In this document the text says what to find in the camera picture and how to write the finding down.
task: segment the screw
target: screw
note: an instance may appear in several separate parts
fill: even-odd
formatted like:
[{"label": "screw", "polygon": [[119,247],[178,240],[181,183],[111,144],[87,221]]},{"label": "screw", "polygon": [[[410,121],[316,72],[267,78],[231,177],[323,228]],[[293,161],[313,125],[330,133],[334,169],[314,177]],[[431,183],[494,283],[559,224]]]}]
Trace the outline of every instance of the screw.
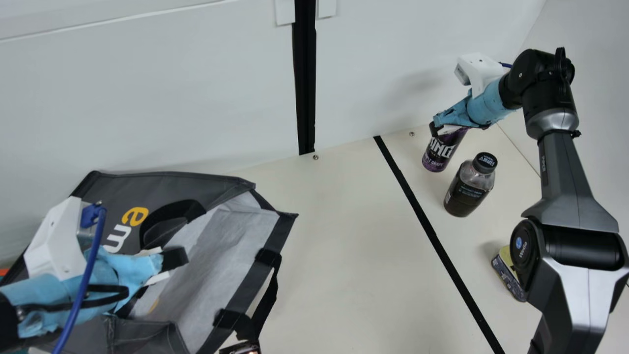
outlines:
[{"label": "screw", "polygon": [[18,307],[15,311],[15,314],[18,315],[18,320],[24,321],[24,319],[26,318],[26,316],[24,315],[24,310],[21,307]]}]

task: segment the bottle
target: bottle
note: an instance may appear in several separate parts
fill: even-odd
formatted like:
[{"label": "bottle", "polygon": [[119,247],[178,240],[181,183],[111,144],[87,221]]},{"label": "bottle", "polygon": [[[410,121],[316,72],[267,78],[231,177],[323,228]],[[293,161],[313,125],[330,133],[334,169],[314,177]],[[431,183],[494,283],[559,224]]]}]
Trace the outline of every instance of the bottle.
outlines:
[{"label": "bottle", "polygon": [[432,138],[421,158],[421,163],[431,172],[441,172],[448,166],[450,158],[459,147],[469,127],[443,125],[435,128],[435,122],[430,122],[429,127]]},{"label": "bottle", "polygon": [[494,188],[496,166],[498,159],[488,152],[463,162],[443,199],[445,210],[457,217],[470,215]]}]

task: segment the black line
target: black line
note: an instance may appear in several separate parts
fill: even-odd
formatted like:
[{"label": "black line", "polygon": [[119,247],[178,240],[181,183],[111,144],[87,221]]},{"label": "black line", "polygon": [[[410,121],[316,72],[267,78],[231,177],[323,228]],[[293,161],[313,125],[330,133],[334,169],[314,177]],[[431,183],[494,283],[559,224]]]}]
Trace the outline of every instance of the black line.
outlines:
[{"label": "black line", "polygon": [[402,171],[400,171],[400,169],[398,168],[398,165],[395,163],[395,160],[391,156],[391,153],[389,152],[387,145],[385,145],[384,141],[382,140],[382,137],[380,136],[374,137],[374,140],[376,141],[376,144],[380,148],[380,151],[382,152],[384,159],[389,164],[389,167],[391,168],[393,175],[395,175],[396,179],[398,180],[400,187],[402,187],[402,191],[404,191],[406,198],[408,198],[408,202],[411,204],[411,207],[415,211],[415,215],[417,215],[417,219],[420,221],[421,226],[424,228],[426,235],[428,235],[428,239],[430,240],[433,247],[435,248],[437,255],[439,255],[439,258],[441,259],[443,266],[448,271],[448,274],[450,275],[450,278],[454,282],[454,285],[459,290],[459,293],[461,294],[461,297],[465,301],[467,308],[472,313],[472,316],[474,316],[474,319],[476,320],[476,324],[478,324],[478,327],[481,329],[481,332],[485,335],[485,339],[487,339],[489,346],[493,349],[494,353],[504,354],[504,350],[500,346],[500,343],[498,343],[498,339],[496,338],[494,333],[491,331],[491,328],[487,324],[487,321],[485,321],[485,317],[483,317],[481,310],[478,308],[478,305],[476,305],[476,302],[474,301],[474,299],[472,298],[472,295],[470,294],[469,290],[465,286],[463,279],[461,279],[461,276],[457,272],[456,268],[454,268],[454,264],[452,264],[450,257],[448,257],[448,253],[445,251],[445,249],[441,245],[439,238],[437,238],[437,233],[435,232],[434,228],[430,224],[428,217],[422,210],[420,203],[417,201],[415,194],[411,190],[411,187],[408,185],[408,182],[406,181],[404,174],[402,173]]},{"label": "black line", "polygon": [[315,0],[295,0],[292,61],[299,154],[315,151],[316,30]]}]

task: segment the white wall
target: white wall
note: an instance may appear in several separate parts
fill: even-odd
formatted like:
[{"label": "white wall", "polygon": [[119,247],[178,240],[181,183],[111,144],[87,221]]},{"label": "white wall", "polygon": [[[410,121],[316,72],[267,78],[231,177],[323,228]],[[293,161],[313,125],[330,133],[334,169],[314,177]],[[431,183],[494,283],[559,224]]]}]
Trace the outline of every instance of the white wall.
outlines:
[{"label": "white wall", "polygon": [[0,0],[0,38],[234,0]]},{"label": "white wall", "polygon": [[290,26],[221,2],[0,40],[0,263],[92,169],[298,153]]},{"label": "white wall", "polygon": [[[564,46],[576,67],[572,94],[579,113],[575,145],[594,196],[620,224],[629,243],[629,1],[548,0],[522,49],[555,52]],[[537,145],[521,112],[500,123],[539,172]]]},{"label": "white wall", "polygon": [[316,148],[428,124],[463,98],[456,58],[514,57],[544,0],[339,0],[318,20]]}]

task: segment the blue cable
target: blue cable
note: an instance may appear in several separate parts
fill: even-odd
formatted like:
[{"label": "blue cable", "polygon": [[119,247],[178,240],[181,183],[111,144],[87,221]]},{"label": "blue cable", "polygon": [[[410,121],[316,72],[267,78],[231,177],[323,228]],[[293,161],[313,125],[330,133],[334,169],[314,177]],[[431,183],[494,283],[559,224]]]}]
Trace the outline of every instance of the blue cable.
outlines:
[{"label": "blue cable", "polygon": [[68,315],[68,320],[66,320],[64,325],[64,330],[61,332],[61,337],[59,337],[59,341],[57,345],[55,345],[55,349],[52,351],[52,354],[61,354],[64,350],[66,342],[70,338],[70,333],[72,332],[72,328],[74,328],[74,323],[77,320],[77,316],[79,315],[79,311],[81,309],[81,304],[83,303],[83,298],[87,292],[87,285],[89,284],[89,279],[92,277],[92,271],[94,269],[94,263],[96,262],[96,255],[98,254],[98,248],[101,245],[101,239],[103,238],[103,229],[105,228],[105,217],[107,216],[107,210],[103,207],[98,207],[98,224],[96,225],[96,232],[94,234],[94,241],[92,242],[92,249],[89,252],[89,256],[87,257],[87,265],[85,267],[85,273],[83,273],[83,278],[81,278],[81,284],[79,285],[79,291],[77,293],[77,297],[74,299],[72,303],[72,309],[70,310],[70,314]]}]

